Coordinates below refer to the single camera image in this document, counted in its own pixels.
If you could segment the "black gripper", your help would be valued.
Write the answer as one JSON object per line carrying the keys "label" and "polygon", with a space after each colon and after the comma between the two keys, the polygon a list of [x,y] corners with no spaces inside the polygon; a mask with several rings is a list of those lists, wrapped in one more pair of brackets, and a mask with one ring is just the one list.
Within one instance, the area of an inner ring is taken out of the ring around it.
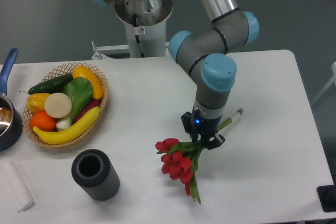
{"label": "black gripper", "polygon": [[196,142],[199,136],[201,137],[202,148],[212,150],[226,141],[222,135],[217,133],[220,116],[207,116],[201,109],[193,109],[192,113],[185,112],[181,116],[181,121],[185,132],[193,142]]}

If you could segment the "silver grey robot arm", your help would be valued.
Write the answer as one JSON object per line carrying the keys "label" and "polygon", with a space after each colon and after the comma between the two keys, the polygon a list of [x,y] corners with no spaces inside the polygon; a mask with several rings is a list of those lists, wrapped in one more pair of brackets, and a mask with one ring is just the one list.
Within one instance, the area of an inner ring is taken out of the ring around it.
{"label": "silver grey robot arm", "polygon": [[193,109],[181,117],[185,132],[203,148],[220,147],[224,138],[218,126],[237,72],[227,54],[257,38],[257,18],[241,11],[236,0],[201,0],[211,29],[200,35],[180,31],[167,41],[166,20],[172,13],[172,0],[95,1],[100,6],[114,3],[125,26],[130,57],[158,57],[168,52],[195,82]]}

